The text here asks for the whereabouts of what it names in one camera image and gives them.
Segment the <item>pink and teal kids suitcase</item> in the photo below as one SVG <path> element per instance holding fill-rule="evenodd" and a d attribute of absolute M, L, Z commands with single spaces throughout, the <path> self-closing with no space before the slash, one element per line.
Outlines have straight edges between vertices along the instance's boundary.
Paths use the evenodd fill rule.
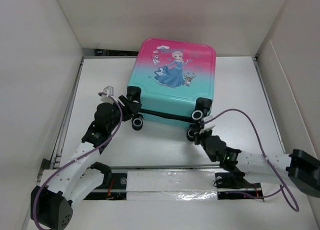
<path fill-rule="evenodd" d="M 141 130 L 144 121 L 182 127 L 193 142 L 196 124 L 211 112 L 216 57 L 206 44 L 146 39 L 127 84 L 127 97 L 141 103 L 132 128 Z"/>

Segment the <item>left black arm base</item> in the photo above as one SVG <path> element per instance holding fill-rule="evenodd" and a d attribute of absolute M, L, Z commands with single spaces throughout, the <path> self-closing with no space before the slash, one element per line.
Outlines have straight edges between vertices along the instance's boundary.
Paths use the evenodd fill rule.
<path fill-rule="evenodd" d="M 127 199 L 128 174 L 126 172 L 112 173 L 111 179 L 92 190 L 84 200 L 87 201 L 117 201 Z"/>

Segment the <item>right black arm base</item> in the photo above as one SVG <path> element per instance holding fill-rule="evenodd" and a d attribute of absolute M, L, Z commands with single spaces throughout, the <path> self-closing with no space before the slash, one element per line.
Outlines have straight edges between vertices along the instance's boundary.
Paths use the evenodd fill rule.
<path fill-rule="evenodd" d="M 230 172 L 215 173 L 213 186 L 218 200 L 250 200 L 264 196 L 260 183 L 249 183 Z"/>

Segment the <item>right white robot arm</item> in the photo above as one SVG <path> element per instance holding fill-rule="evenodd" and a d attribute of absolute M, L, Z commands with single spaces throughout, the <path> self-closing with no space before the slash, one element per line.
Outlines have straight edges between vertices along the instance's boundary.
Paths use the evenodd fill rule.
<path fill-rule="evenodd" d="M 294 149 L 292 153 L 264 156 L 231 148 L 212 134 L 212 127 L 193 123 L 187 137 L 200 145 L 211 162 L 217 162 L 231 173 L 231 181 L 237 187 L 249 183 L 280 184 L 297 188 L 315 198 L 320 196 L 320 161 L 307 152 Z"/>

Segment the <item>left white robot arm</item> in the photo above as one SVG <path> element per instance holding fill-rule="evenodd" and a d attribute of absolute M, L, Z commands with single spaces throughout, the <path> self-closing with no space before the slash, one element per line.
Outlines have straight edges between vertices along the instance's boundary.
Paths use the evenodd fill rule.
<path fill-rule="evenodd" d="M 140 94 L 129 93 L 115 100 L 101 92 L 94 120 L 69 162 L 57 169 L 30 195 L 30 218 L 40 230 L 63 230 L 73 216 L 73 207 L 96 187 L 107 188 L 112 181 L 109 166 L 98 162 L 121 123 L 138 115 Z"/>

